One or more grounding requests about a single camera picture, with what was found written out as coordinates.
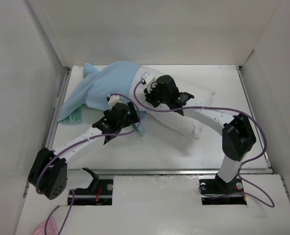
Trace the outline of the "white pillow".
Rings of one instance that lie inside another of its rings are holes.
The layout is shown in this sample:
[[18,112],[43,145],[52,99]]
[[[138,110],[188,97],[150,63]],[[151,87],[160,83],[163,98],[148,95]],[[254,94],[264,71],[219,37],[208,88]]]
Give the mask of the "white pillow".
[[168,110],[175,109],[177,106],[170,108],[166,104],[162,103],[159,106],[154,107],[146,101],[144,90],[147,86],[142,84],[137,85],[137,83],[144,75],[148,74],[155,77],[157,83],[161,82],[159,78],[162,76],[171,77],[180,93],[189,93],[193,95],[194,98],[189,99],[183,107],[211,106],[213,102],[213,95],[210,89],[201,85],[193,84],[189,81],[185,81],[179,77],[160,72],[156,69],[141,66],[134,75],[129,91],[130,98],[138,105],[140,111],[146,112],[165,126],[172,128],[181,134],[194,139],[199,139],[201,137],[204,124],[190,117],[183,116],[179,112],[168,112]]

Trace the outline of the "blue pillowcase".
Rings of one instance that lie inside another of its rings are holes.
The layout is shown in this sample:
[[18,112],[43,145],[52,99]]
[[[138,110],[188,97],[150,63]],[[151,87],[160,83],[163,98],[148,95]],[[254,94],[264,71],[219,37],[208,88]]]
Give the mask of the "blue pillowcase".
[[80,106],[105,111],[109,108],[107,96],[113,93],[133,98],[133,84],[136,72],[141,65],[128,61],[117,61],[102,70],[85,63],[85,75],[70,97],[63,103],[58,121],[68,118]]

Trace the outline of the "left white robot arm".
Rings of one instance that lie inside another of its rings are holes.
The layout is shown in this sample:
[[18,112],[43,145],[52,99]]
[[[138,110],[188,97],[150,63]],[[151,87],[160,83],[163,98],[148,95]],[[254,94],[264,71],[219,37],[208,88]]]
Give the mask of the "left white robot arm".
[[122,133],[122,129],[133,124],[140,125],[140,111],[130,101],[127,104],[116,103],[104,111],[104,116],[94,123],[82,135],[57,149],[46,147],[39,150],[28,175],[28,182],[36,192],[47,199],[57,198],[66,188],[68,181],[68,163],[98,150],[109,141],[119,136],[134,132]]

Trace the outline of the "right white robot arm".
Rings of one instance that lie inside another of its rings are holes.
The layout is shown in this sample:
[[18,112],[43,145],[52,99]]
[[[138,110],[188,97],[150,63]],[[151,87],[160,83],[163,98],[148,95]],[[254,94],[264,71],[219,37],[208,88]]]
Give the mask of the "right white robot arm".
[[244,114],[233,116],[210,107],[197,104],[195,97],[187,92],[180,92],[174,79],[169,75],[155,78],[151,73],[144,73],[141,84],[145,86],[145,101],[150,110],[160,113],[174,112],[192,118],[215,130],[222,137],[224,159],[215,176],[215,188],[225,193],[233,186],[241,168],[244,156],[256,143],[256,137]]

